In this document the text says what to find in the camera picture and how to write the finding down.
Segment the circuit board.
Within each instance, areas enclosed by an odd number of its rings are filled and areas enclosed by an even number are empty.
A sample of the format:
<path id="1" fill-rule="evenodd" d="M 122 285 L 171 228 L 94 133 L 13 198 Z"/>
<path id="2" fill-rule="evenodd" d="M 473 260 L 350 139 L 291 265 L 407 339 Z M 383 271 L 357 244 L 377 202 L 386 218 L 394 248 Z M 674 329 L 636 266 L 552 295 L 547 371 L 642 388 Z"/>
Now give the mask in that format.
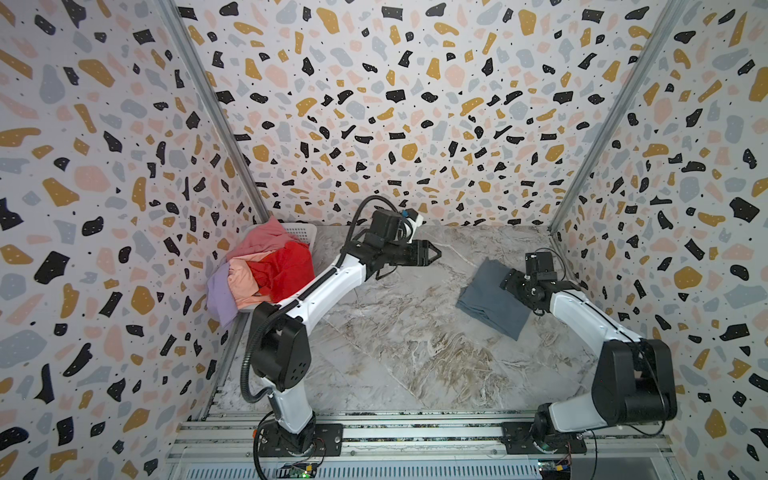
<path id="1" fill-rule="evenodd" d="M 277 479 L 314 479 L 319 468 L 318 463 L 299 462 L 284 464 L 276 471 Z"/>
<path id="2" fill-rule="evenodd" d="M 537 462 L 537 468 L 542 480 L 571 479 L 571 465 L 566 460 L 540 460 Z"/>

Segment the grey t-shirt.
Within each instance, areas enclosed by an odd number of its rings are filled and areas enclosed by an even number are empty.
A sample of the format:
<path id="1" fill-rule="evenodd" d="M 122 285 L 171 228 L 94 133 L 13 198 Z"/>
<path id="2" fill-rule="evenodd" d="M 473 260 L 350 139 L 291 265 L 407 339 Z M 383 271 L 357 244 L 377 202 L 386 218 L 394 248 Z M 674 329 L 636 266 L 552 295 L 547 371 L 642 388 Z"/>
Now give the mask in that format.
<path id="1" fill-rule="evenodd" d="M 456 307 L 499 333 L 518 340 L 530 309 L 501 287 L 509 272 L 506 265 L 486 258 L 459 294 Z"/>

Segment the white laundry basket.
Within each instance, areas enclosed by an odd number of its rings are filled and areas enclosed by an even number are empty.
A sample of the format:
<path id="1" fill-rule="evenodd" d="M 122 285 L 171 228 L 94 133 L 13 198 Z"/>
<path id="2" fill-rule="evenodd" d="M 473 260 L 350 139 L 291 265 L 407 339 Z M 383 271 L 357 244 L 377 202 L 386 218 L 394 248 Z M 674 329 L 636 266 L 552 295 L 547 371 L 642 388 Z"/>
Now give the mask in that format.
<path id="1" fill-rule="evenodd" d="M 296 242 L 307 244 L 312 255 L 312 246 L 316 235 L 316 228 L 310 224 L 281 224 L 291 235 L 294 235 L 298 238 L 298 241 Z"/>

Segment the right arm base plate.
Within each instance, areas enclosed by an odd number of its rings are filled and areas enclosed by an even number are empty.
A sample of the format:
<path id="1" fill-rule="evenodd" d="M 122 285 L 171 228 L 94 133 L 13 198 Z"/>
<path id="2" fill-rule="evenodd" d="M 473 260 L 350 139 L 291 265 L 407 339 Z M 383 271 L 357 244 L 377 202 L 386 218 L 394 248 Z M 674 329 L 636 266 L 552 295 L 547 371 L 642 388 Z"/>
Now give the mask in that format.
<path id="1" fill-rule="evenodd" d="M 501 442 L 507 454 L 583 454 L 587 446 L 575 433 L 544 433 L 532 422 L 504 422 Z"/>

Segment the corner aluminium post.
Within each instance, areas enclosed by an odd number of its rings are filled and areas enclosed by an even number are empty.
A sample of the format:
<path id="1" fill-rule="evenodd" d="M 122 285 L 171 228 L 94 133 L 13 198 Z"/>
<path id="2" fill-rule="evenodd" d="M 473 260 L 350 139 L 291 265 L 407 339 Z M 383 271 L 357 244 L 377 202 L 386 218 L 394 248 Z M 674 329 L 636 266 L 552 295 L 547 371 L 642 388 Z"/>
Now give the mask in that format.
<path id="1" fill-rule="evenodd" d="M 234 133 L 223 114 L 215 90 L 206 77 L 204 65 L 197 55 L 194 42 L 187 33 L 176 3 L 171 0 L 158 0 L 156 5 L 159 15 L 169 30 L 170 38 L 178 49 L 180 58 L 187 66 L 199 98 L 209 113 L 211 122 L 234 165 L 237 176 L 243 185 L 243 191 L 248 198 L 246 204 L 253 208 L 256 220 L 259 223 L 265 223 L 269 219 L 269 212 L 245 162 L 244 155 L 237 145 Z"/>
<path id="2" fill-rule="evenodd" d="M 664 5 L 650 38 L 647 40 L 644 50 L 639 55 L 636 66 L 630 72 L 626 83 L 619 92 L 615 104 L 607 115 L 600 129 L 597 131 L 594 142 L 587 152 L 585 160 L 573 177 L 569 189 L 563 201 L 558 207 L 552 222 L 547 230 L 552 238 L 564 224 L 569 209 L 574 205 L 580 189 L 587 183 L 589 174 L 596 166 L 606 145 L 612 138 L 613 132 L 618 127 L 621 119 L 626 115 L 633 104 L 634 96 L 639 92 L 650 68 L 654 65 L 658 55 L 662 51 L 665 42 L 671 36 L 677 22 L 682 17 L 688 1 L 669 0 Z"/>

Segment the dusty pink t-shirt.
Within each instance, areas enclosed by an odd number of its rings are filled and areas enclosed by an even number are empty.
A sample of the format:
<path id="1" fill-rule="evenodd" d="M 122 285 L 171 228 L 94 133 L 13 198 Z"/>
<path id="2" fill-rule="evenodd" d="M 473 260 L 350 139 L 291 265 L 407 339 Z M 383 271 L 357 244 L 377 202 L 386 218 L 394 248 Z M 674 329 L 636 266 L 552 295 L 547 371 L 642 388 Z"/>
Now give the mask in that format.
<path id="1" fill-rule="evenodd" d="M 229 261 L 235 257 L 279 250 L 290 241 L 298 241 L 298 238 L 291 235 L 276 218 L 272 217 L 266 223 L 251 229 L 244 240 L 230 251 L 225 259 Z"/>

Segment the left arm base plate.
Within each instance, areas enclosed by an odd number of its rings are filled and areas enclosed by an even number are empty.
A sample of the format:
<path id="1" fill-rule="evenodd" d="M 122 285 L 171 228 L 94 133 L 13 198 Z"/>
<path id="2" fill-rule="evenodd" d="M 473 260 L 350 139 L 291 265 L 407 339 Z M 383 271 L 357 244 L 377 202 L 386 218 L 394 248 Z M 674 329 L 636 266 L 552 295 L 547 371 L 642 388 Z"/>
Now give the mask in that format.
<path id="1" fill-rule="evenodd" d="M 343 446 L 344 426 L 310 422 L 300 433 L 291 433 L 269 420 L 260 428 L 260 433 L 260 458 L 338 457 Z"/>

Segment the peach t-shirt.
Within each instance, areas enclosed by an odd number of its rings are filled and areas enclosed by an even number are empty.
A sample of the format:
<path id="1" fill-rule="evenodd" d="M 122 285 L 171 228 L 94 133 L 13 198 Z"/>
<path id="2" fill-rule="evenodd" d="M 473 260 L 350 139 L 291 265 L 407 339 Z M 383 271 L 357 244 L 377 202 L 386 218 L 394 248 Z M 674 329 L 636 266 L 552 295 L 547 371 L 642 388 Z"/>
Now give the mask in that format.
<path id="1" fill-rule="evenodd" d="M 239 310 L 254 307 L 262 302 L 270 302 L 269 295 L 260 292 L 260 286 L 254 279 L 249 262 L 258 263 L 268 255 L 266 253 L 233 257 L 228 261 L 227 282 L 230 292 Z"/>

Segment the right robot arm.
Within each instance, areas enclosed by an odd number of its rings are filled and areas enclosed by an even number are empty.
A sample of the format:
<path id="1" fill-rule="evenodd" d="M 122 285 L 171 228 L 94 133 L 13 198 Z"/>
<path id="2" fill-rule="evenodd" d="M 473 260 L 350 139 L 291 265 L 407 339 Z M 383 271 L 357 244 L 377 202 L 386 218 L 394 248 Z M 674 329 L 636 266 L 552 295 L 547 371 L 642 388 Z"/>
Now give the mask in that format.
<path id="1" fill-rule="evenodd" d="M 614 426 L 665 425 L 678 412 L 672 353 L 620 325 L 573 282 L 558 277 L 551 251 L 525 256 L 525 270 L 511 269 L 500 288 L 535 313 L 568 326 L 597 356 L 590 390 L 567 401 L 542 404 L 530 427 L 540 447 L 567 437 Z"/>

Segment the aluminium mounting rail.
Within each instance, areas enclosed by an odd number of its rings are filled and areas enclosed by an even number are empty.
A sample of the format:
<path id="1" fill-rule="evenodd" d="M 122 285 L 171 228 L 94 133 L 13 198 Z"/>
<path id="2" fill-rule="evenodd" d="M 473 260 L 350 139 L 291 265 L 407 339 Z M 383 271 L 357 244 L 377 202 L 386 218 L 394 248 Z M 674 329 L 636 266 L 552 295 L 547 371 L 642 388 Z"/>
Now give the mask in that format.
<path id="1" fill-rule="evenodd" d="M 319 416 L 341 423 L 338 457 L 260 458 L 264 415 L 222 414 L 182 425 L 168 459 L 169 479 L 277 479 L 284 464 L 319 464 L 314 479 L 541 479 L 537 462 L 566 460 L 571 479 L 682 479 L 662 435 L 612 427 L 577 434 L 583 454 L 507 454 L 504 422 L 532 422 L 528 411 L 374 412 Z"/>

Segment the left circuit board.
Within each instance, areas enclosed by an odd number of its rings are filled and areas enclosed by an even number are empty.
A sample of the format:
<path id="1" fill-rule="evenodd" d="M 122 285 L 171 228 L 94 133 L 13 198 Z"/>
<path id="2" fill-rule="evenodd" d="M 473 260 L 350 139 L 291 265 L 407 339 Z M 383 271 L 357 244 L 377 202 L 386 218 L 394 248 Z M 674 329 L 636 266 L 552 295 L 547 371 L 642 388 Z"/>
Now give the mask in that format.
<path id="1" fill-rule="evenodd" d="M 276 471 L 277 479 L 314 479 L 319 468 L 318 463 L 299 462 L 284 464 Z"/>

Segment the lavender t-shirt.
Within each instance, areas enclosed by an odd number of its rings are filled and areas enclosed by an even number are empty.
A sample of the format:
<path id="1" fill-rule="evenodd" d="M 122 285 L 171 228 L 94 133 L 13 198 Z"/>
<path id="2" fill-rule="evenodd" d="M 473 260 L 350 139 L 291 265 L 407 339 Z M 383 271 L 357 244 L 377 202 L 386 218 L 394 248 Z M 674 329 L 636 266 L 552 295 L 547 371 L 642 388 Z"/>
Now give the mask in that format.
<path id="1" fill-rule="evenodd" d="M 207 281 L 207 309 L 222 327 L 230 325 L 239 313 L 228 277 L 229 264 L 224 262 Z"/>

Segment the left corner aluminium post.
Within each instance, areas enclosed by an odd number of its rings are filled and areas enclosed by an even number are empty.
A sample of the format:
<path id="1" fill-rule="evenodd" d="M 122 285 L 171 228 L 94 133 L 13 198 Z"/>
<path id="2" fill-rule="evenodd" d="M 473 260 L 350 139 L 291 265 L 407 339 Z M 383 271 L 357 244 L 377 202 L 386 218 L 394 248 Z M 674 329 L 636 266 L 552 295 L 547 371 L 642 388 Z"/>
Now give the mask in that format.
<path id="1" fill-rule="evenodd" d="M 269 219 L 269 212 L 245 162 L 244 155 L 237 145 L 234 133 L 223 114 L 215 90 L 206 77 L 204 65 L 197 55 L 194 42 L 187 33 L 176 3 L 171 0 L 158 0 L 156 5 L 159 15 L 169 30 L 170 38 L 178 49 L 180 58 L 187 66 L 199 98 L 209 113 L 211 122 L 234 165 L 237 176 L 243 185 L 243 191 L 248 198 L 246 204 L 253 208 L 256 220 L 259 223 L 265 223 Z"/>

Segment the red t-shirt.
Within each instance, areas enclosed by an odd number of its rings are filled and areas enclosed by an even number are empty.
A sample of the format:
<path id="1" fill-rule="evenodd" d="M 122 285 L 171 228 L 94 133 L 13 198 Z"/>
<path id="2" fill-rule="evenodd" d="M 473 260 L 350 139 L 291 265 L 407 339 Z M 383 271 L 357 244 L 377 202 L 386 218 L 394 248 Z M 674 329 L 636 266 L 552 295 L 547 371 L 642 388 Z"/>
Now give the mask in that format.
<path id="1" fill-rule="evenodd" d="M 271 303 L 291 297 L 315 278 L 311 251 L 301 242 L 289 241 L 263 259 L 246 264 L 259 287 L 258 294 Z"/>

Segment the right circuit board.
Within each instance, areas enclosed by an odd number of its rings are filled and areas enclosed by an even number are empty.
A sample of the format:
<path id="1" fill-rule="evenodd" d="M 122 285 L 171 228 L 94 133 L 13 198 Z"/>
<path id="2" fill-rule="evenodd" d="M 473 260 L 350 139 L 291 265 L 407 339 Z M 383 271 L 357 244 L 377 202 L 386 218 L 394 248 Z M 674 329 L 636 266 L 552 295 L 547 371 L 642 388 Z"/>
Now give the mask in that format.
<path id="1" fill-rule="evenodd" d="M 542 480 L 571 479 L 571 465 L 566 460 L 540 460 L 537 462 L 537 468 Z"/>

